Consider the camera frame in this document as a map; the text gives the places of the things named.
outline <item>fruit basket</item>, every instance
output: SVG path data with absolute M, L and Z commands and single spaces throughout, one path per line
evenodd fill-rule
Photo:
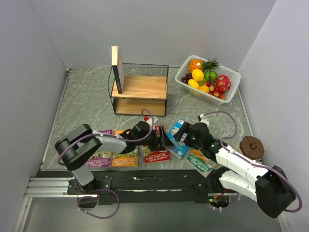
M 215 96 L 212 96 L 208 93 L 205 93 L 197 88 L 194 88 L 192 86 L 189 86 L 185 83 L 183 83 L 181 81 L 181 78 L 183 76 L 185 76 L 185 74 L 188 72 L 188 64 L 191 60 L 193 59 L 201 59 L 203 61 L 207 61 L 206 59 L 204 58 L 201 58 L 201 57 L 198 57 L 198 56 L 189 56 L 189 58 L 182 64 L 182 66 L 179 68 L 178 72 L 176 73 L 176 76 L 175 76 L 175 80 L 177 83 L 180 84 L 180 89 L 187 92 L 187 93 L 190 93 L 198 98 L 201 98 L 207 102 L 210 102 L 214 105 L 217 105 L 217 106 L 220 106 L 222 105 L 223 103 L 228 103 L 232 100 L 233 96 L 235 95 L 235 92 L 238 88 L 238 85 L 240 83 L 240 74 L 237 72 L 237 71 L 234 71 L 234 70 L 231 70 L 229 68 L 226 68 L 222 65 L 219 65 L 218 68 L 215 69 L 215 72 L 217 73 L 217 75 L 221 75 L 221 74 L 224 74 L 224 75 L 227 75 L 231 81 L 231 87 L 229 89 L 229 91 L 226 93 L 225 95 L 225 100 L 222 100 L 220 98 L 217 98 Z

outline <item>picture book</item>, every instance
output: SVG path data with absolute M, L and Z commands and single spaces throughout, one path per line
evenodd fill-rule
M 112 134 L 112 130 L 100 130 L 104 134 Z M 111 151 L 96 151 L 87 161 L 90 168 L 110 168 L 112 164 Z
M 187 161 L 204 177 L 207 177 L 217 165 L 214 161 L 203 156 L 199 150 L 193 150 L 187 157 Z
M 162 161 L 169 161 L 170 154 L 167 150 L 162 151 L 151 151 L 148 146 L 143 146 L 144 162 L 145 163 L 155 163 Z
M 184 133 L 181 140 L 179 142 L 177 142 L 174 138 L 173 135 L 176 134 L 179 129 L 182 127 L 184 123 L 183 119 L 179 119 L 176 124 L 170 129 L 170 131 L 168 132 L 168 138 L 173 142 L 174 146 L 173 147 L 169 147 L 168 150 L 175 155 L 177 158 L 181 159 L 184 154 L 187 152 L 187 150 L 189 149 L 188 146 L 184 145 L 183 141 L 186 138 L 187 134 Z
M 123 130 L 115 130 L 114 134 L 121 134 Z M 112 152 L 112 167 L 113 168 L 126 168 L 126 167 L 137 167 L 139 164 L 138 157 L 139 149 L 138 146 L 134 151 L 127 154 L 118 154 Z

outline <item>white backdrop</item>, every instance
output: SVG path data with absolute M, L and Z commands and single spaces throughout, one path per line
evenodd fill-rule
M 218 57 L 238 70 L 275 0 L 29 0 L 67 68 L 124 62 L 180 66 Z
M 67 72 L 27 1 L 1 0 L 0 22 L 0 231 L 11 232 Z
M 309 227 L 308 7 L 307 0 L 277 0 L 239 70 L 254 135 L 265 146 L 263 161 L 283 168 L 304 202 L 299 213 L 286 213 L 293 232 Z

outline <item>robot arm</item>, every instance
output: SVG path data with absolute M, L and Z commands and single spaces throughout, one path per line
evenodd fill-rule
M 200 149 L 205 157 L 223 166 L 220 168 L 222 170 L 213 172 L 221 173 L 219 181 L 224 188 L 251 198 L 258 203 L 264 213 L 277 218 L 296 199 L 291 187 L 274 172 L 255 166 L 254 160 L 213 138 L 205 117 L 200 115 L 198 119 L 200 122 L 193 125 L 184 122 L 174 135 L 175 140 L 179 141 L 186 133 L 184 143 L 187 146 Z M 281 168 L 274 166 L 273 169 L 286 177 Z
M 55 148 L 58 154 L 62 154 L 77 140 L 85 136 L 88 137 L 69 149 L 62 157 L 62 161 L 64 166 L 76 177 L 81 188 L 85 192 L 89 192 L 95 189 L 96 180 L 87 165 L 87 161 L 97 150 L 126 154 L 133 151 L 138 145 L 147 145 L 152 151 L 173 146 L 173 143 L 167 138 L 163 127 L 152 130 L 147 138 L 140 140 L 140 138 L 147 135 L 149 130 L 149 124 L 140 121 L 132 129 L 128 129 L 115 136 L 92 130 L 88 124 L 82 124 L 58 140 Z
M 254 166 L 254 161 L 213 138 L 208 129 L 209 122 L 204 115 L 200 115 L 198 119 L 199 122 L 193 125 L 184 122 L 180 130 L 174 134 L 174 139 L 179 142 L 185 133 L 184 143 L 187 146 L 200 149 L 205 157 L 223 166 L 213 171 L 217 172 L 216 176 L 223 188 L 232 189 L 253 199 L 268 216 L 278 217 L 296 199 L 290 186 L 274 172 Z M 93 131 L 89 125 L 83 124 L 60 139 L 55 148 L 59 154 L 68 150 L 62 156 L 64 165 L 74 174 L 82 189 L 88 192 L 96 189 L 96 180 L 86 162 L 97 150 L 126 154 L 133 151 L 137 145 L 148 145 L 152 151 L 173 146 L 162 127 L 159 128 L 160 136 L 157 136 L 154 130 L 147 138 L 142 139 L 149 129 L 148 123 L 140 121 L 116 138 L 114 135 Z M 85 136 L 87 138 L 76 144 L 76 141 Z M 281 168 L 274 166 L 273 169 L 285 177 Z

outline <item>pineapple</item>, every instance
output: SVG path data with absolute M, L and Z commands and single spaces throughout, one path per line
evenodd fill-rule
M 203 68 L 205 70 L 214 70 L 219 67 L 219 62 L 217 62 L 217 58 L 213 58 L 212 60 L 208 60 L 204 62 Z
M 200 69 L 202 71 L 204 71 L 204 61 L 201 59 L 193 59 L 192 61 L 190 61 L 188 68 L 189 68 L 189 73 L 192 73 L 192 71 L 194 69 Z
M 217 58 L 214 58 L 212 60 L 203 61 L 201 59 L 193 59 L 190 61 L 188 65 L 189 72 L 192 73 L 194 69 L 200 69 L 203 72 L 205 70 L 214 70 L 219 67 L 219 62 L 217 62 Z

